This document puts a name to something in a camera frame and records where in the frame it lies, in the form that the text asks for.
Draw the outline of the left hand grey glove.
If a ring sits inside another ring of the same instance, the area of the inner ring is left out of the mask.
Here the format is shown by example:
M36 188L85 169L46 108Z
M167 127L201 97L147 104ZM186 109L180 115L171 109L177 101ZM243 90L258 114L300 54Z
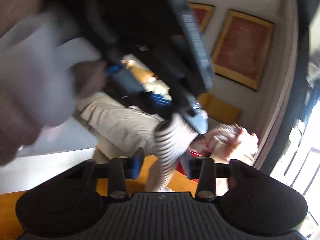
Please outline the left hand grey glove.
M75 101L101 90L103 60L66 64L52 14L29 16L1 37L1 165L45 128L63 124Z

